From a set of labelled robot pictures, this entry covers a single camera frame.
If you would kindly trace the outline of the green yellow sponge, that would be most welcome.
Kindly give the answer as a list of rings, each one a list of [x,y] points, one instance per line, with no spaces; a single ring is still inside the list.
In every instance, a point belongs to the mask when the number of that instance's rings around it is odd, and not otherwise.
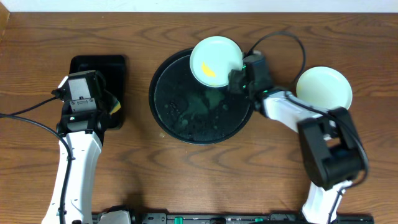
[[[108,101],[108,110],[107,113],[112,115],[118,112],[121,109],[121,103],[117,98],[112,98]]]

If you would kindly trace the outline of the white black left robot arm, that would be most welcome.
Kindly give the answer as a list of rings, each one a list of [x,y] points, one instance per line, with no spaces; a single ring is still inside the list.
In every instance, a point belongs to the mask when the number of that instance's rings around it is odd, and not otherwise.
[[[121,104],[96,70],[67,75],[55,93],[63,101],[57,124],[60,161],[43,223],[92,223],[95,168],[104,133],[118,126]]]

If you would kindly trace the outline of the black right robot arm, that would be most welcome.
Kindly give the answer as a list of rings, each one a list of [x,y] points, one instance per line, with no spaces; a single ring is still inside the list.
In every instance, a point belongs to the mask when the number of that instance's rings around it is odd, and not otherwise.
[[[302,215],[308,223],[333,223],[344,193],[362,184],[369,160],[348,110],[314,107],[273,84],[264,60],[228,74],[228,90],[246,95],[266,118],[298,133],[311,181]]]

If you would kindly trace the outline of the black rectangular tray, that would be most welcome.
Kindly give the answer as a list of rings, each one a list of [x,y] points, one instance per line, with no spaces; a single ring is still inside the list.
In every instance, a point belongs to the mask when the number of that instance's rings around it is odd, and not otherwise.
[[[123,55],[78,55],[72,58],[69,73],[87,70],[100,71],[105,80],[105,89],[120,102],[121,108],[111,115],[108,129],[120,129],[124,121],[124,94],[126,86],[126,60]]]

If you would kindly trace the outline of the black round tray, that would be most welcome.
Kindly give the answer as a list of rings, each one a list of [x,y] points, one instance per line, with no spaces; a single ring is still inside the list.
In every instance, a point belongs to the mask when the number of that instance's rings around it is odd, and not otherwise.
[[[150,110],[178,140],[199,145],[225,141],[246,125],[253,108],[243,95],[198,82],[190,70],[192,51],[181,50],[159,66],[149,87]]]

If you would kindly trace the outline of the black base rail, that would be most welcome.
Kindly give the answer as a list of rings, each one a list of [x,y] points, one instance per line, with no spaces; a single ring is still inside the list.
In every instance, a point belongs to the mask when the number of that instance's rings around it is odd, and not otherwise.
[[[301,213],[276,212],[265,215],[245,214],[189,214],[139,213],[124,205],[113,206],[101,213],[92,214],[93,223],[131,223],[131,224],[252,224],[252,223],[306,223]]]

